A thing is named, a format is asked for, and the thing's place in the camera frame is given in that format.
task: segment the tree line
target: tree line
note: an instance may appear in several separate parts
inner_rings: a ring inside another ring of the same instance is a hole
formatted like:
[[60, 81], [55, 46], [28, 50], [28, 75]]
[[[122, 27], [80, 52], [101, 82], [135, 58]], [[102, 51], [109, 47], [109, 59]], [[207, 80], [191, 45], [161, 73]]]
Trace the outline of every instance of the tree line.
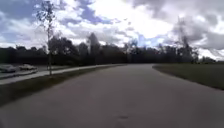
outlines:
[[51, 54], [52, 64], [85, 66], [117, 63], [215, 63], [211, 58], [198, 58], [198, 52], [191, 47], [159, 46], [158, 48], [138, 47], [137, 41], [131, 41], [124, 47], [114, 44], [101, 45], [94, 33], [86, 42], [75, 46], [65, 37], [53, 37], [48, 42], [49, 51], [42, 48], [24, 46], [0, 48], [0, 63], [12, 64], [48, 64]]

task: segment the grass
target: grass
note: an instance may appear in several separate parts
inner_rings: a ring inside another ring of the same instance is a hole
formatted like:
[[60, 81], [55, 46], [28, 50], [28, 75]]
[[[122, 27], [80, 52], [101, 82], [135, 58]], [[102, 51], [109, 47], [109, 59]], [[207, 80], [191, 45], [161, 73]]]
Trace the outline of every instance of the grass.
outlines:
[[3, 106], [9, 102], [15, 101], [25, 96], [32, 95], [35, 92], [39, 92], [46, 88], [55, 86], [69, 78], [74, 78], [82, 74], [110, 68], [114, 66], [95, 67], [90, 69], [81, 69], [78, 71], [66, 72], [56, 74], [52, 76], [42, 76], [29, 80], [24, 80], [12, 84], [6, 84], [0, 86], [0, 106]]
[[167, 64], [156, 65], [154, 68], [166, 74], [224, 90], [224, 65], [221, 64]]

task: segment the bare tree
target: bare tree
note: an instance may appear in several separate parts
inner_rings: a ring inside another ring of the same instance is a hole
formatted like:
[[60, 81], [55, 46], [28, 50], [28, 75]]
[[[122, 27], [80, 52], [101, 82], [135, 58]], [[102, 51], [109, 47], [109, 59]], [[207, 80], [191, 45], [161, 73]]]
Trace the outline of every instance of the bare tree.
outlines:
[[52, 75], [52, 66], [51, 66], [51, 47], [49, 45], [50, 39], [54, 35], [53, 30], [53, 21], [55, 19], [54, 15], [54, 4], [52, 4], [50, 1], [43, 1], [41, 4], [40, 10], [37, 12], [37, 19], [40, 21], [41, 26], [44, 28], [44, 30], [47, 32], [47, 45], [48, 45], [48, 63], [49, 63], [49, 74]]

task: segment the parking lot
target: parking lot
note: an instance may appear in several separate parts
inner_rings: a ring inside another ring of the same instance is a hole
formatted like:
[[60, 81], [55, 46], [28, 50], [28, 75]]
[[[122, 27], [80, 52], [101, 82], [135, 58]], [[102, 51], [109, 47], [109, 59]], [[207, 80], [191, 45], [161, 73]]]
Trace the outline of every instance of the parking lot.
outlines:
[[[66, 68], [67, 66], [52, 66], [53, 70], [56, 69], [63, 69]], [[7, 78], [12, 78], [12, 77], [16, 77], [16, 76], [24, 76], [24, 75], [30, 75], [30, 74], [35, 74], [37, 72], [42, 72], [42, 71], [47, 71], [48, 68], [47, 66], [36, 66], [37, 69], [33, 69], [33, 70], [18, 70], [16, 72], [12, 72], [12, 73], [2, 73], [0, 72], [0, 80], [1, 79], [7, 79]]]

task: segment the tree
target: tree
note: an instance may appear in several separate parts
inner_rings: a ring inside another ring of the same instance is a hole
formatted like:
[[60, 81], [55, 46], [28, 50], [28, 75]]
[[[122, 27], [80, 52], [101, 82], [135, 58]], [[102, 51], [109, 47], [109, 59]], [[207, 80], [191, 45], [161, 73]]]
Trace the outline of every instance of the tree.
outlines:
[[100, 53], [100, 43], [94, 33], [91, 33], [88, 37], [88, 44], [90, 45], [90, 54], [94, 60], [94, 63], [98, 62], [98, 55]]
[[[53, 20], [54, 15], [54, 4], [50, 1], [43, 1], [41, 4], [41, 10], [37, 12], [37, 18], [41, 22], [41, 25], [44, 27], [44, 30], [47, 32], [47, 44], [50, 39], [53, 37]], [[52, 75], [51, 68], [51, 47], [48, 45], [48, 56], [49, 56], [49, 74]]]

